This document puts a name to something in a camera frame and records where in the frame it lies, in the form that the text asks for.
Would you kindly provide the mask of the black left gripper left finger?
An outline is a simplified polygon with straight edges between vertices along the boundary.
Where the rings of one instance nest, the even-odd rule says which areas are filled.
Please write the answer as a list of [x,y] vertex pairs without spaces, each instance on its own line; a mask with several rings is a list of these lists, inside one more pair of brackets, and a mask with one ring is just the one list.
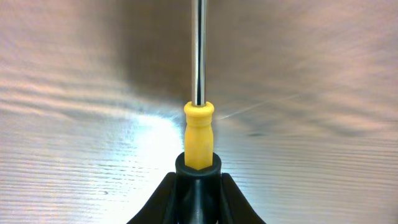
[[169,172],[145,205],[127,224],[176,224],[176,173]]

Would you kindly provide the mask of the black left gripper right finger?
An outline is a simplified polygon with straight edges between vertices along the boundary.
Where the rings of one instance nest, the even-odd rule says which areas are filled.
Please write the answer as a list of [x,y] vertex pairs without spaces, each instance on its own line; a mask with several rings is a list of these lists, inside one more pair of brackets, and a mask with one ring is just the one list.
[[220,224],[266,224],[228,173],[221,175]]

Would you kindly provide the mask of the black yellow screwdriver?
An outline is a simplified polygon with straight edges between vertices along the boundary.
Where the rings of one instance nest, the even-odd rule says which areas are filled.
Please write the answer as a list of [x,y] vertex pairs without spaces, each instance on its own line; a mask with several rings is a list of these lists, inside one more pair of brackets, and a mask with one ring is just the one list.
[[221,162],[214,154],[215,107],[205,99],[207,0],[191,1],[192,99],[184,106],[184,153],[177,157],[179,223],[216,223]]

